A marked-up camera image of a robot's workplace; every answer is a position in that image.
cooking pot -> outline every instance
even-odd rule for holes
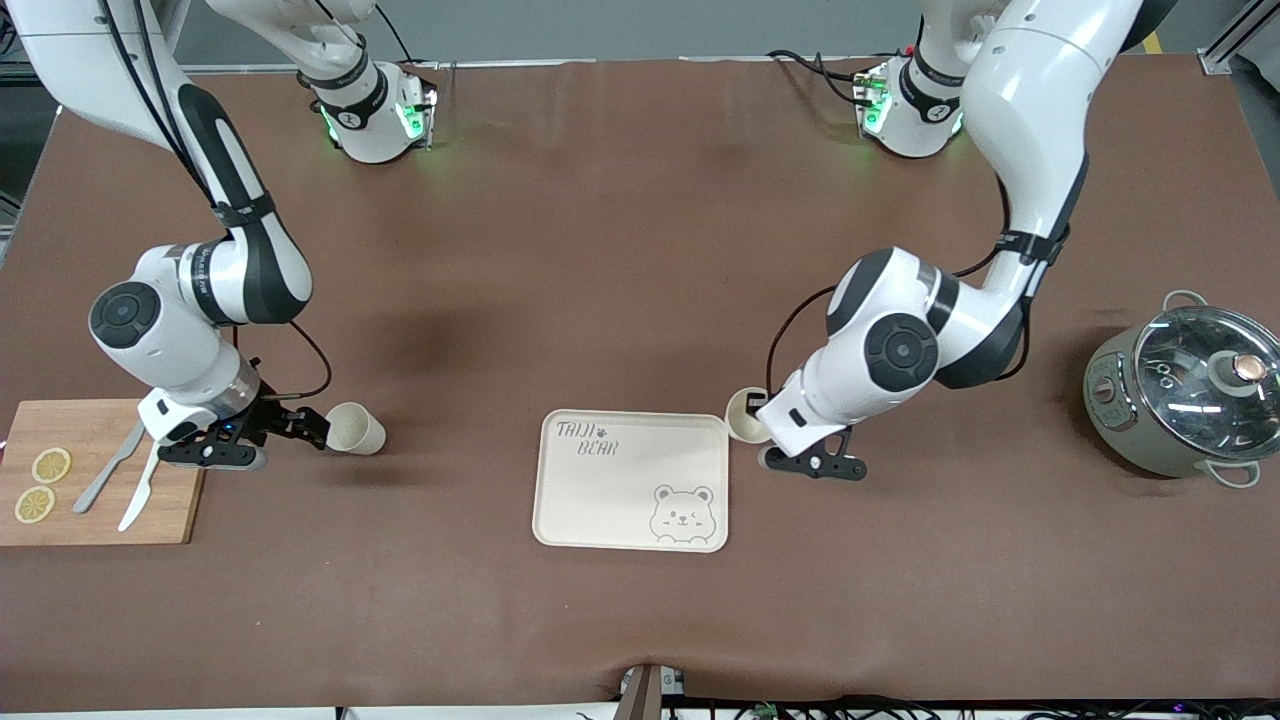
[[[1193,305],[1171,309],[1179,297]],[[1258,461],[1280,451],[1280,341],[1187,290],[1166,295],[1162,310],[1089,360],[1084,405],[1093,427],[1139,468],[1253,487]],[[1224,478],[1233,468],[1248,479]]]

wooden cutting board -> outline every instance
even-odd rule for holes
[[[151,478],[151,500],[142,514],[128,530],[115,529],[151,451],[147,434],[115,469],[93,507],[83,515],[72,512],[76,500],[137,424],[137,400],[29,400],[18,405],[0,461],[0,546],[187,542],[204,471],[165,462]],[[47,486],[55,493],[52,512],[27,525],[18,521],[14,509],[23,491],[40,484],[31,474],[31,464],[50,447],[70,452],[70,471]]]

knife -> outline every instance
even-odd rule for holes
[[[97,474],[97,478],[93,478],[92,484],[84,489],[84,492],[79,496],[79,500],[76,501],[76,505],[72,506],[73,512],[83,515],[84,512],[88,512],[90,507],[93,507],[93,501],[97,500],[97,496],[102,493],[102,488],[106,487],[106,479],[110,478],[111,473],[120,466],[120,462],[124,462],[131,455],[133,455],[133,451],[138,447],[138,442],[142,441],[142,433],[145,430],[146,425],[142,424],[142,420],[138,420],[138,424],[133,425],[133,429],[129,430],[129,437],[124,438],[124,442],[120,445],[120,450],[115,451],[115,456],[108,460],[106,468],[102,468],[102,471]]]
[[[129,509],[124,511],[124,518],[120,519],[120,527],[115,528],[119,532],[129,529],[129,525],[138,519],[142,509],[146,507],[147,500],[151,498],[151,475],[156,471],[156,465],[160,464],[160,443],[151,442],[151,455],[147,456],[147,466],[142,469],[142,477],[138,478],[138,489],[133,491],[133,500],[129,501]]]

white cup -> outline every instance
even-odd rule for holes
[[[338,452],[372,455],[387,442],[387,428],[358,402],[343,402],[328,415],[329,438],[325,445]]]
[[[753,392],[767,395],[763,388],[745,387],[728,398],[728,407],[724,409],[724,427],[728,428],[731,438],[748,445],[760,445],[768,442],[769,430],[764,423],[746,413],[746,396]]]

bear face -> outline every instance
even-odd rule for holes
[[[677,543],[707,544],[716,534],[710,488],[676,492],[671,486],[658,486],[653,498],[658,505],[649,519],[649,529],[659,541],[669,538]]]

